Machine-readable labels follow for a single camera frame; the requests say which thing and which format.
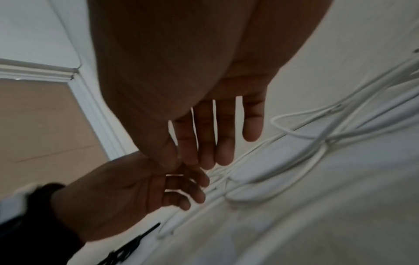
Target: black cable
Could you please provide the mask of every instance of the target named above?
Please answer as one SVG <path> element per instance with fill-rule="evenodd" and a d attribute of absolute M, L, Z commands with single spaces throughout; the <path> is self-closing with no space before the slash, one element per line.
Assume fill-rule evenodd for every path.
<path fill-rule="evenodd" d="M 131 254 L 138 248 L 140 245 L 141 239 L 147 236 L 149 233 L 154 231 L 160 226 L 160 223 L 155 224 L 152 228 L 148 229 L 144 234 L 139 235 L 130 242 L 126 243 L 124 246 L 118 250 L 112 251 L 108 254 L 106 259 L 99 262 L 97 265 L 116 265 L 118 263 L 124 262 Z"/>

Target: white trim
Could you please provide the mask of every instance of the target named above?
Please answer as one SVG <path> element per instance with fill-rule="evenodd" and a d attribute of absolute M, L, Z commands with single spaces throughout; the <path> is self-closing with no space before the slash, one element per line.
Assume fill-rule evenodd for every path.
<path fill-rule="evenodd" d="M 0 65 L 0 79 L 67 83 L 110 160 L 126 155 L 124 148 L 82 76 L 70 71 Z"/>

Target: hand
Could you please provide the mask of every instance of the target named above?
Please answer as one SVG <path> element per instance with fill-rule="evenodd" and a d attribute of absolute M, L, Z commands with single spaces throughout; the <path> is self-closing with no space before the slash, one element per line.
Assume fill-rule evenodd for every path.
<path fill-rule="evenodd" d="M 51 204 L 56 217 L 88 242 L 122 233 L 160 207 L 190 208 L 186 196 L 166 189 L 182 190 L 203 203 L 201 187 L 208 184 L 200 169 L 181 165 L 168 172 L 136 152 L 110 161 L 57 191 Z"/>
<path fill-rule="evenodd" d="M 244 96 L 243 137 L 254 141 L 269 82 L 331 1 L 89 0 L 102 95 L 136 146 L 162 165 L 177 159 L 169 120 L 186 164 L 227 165 L 234 158 L 235 98 Z"/>

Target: black sleeve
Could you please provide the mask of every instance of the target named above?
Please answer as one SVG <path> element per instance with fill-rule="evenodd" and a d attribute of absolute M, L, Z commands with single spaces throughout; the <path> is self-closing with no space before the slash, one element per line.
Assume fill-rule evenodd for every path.
<path fill-rule="evenodd" d="M 65 265 L 83 247 L 78 236 L 60 223 L 52 211 L 51 196 L 63 187 L 48 184 L 28 197 L 27 213 L 20 227 L 1 238 L 0 264 Z"/>

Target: person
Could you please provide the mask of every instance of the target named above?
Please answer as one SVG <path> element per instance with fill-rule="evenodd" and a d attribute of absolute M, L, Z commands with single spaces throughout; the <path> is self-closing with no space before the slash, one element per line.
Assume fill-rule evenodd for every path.
<path fill-rule="evenodd" d="M 160 207 L 188 210 L 189 199 L 173 190 L 203 203 L 202 169 L 234 158 L 236 97 L 243 137 L 255 141 L 268 84 L 332 0 L 87 2 L 102 96 L 140 151 L 28 195 L 18 221 L 0 225 L 1 250 L 14 263 L 65 264 L 85 242 Z"/>

